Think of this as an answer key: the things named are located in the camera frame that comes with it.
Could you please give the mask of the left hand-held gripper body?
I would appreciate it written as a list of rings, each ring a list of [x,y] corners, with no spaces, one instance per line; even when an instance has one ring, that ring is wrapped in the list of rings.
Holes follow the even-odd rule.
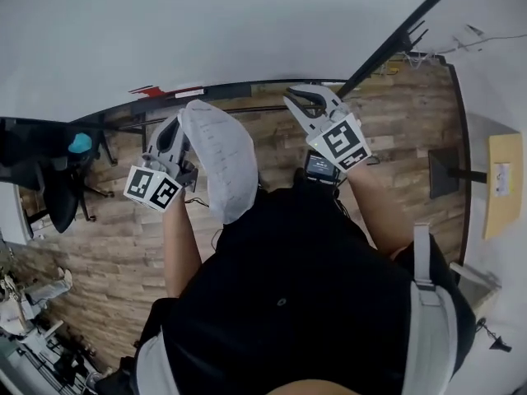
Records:
[[[195,190],[198,168],[186,159],[187,152],[158,154],[144,153],[142,164],[133,165],[124,187],[124,196],[158,212],[189,188]]]

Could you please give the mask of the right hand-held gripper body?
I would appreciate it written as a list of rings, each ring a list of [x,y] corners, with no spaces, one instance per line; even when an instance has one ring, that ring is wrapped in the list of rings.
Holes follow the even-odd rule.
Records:
[[[345,103],[325,114],[306,142],[341,172],[348,172],[371,156],[360,121]]]

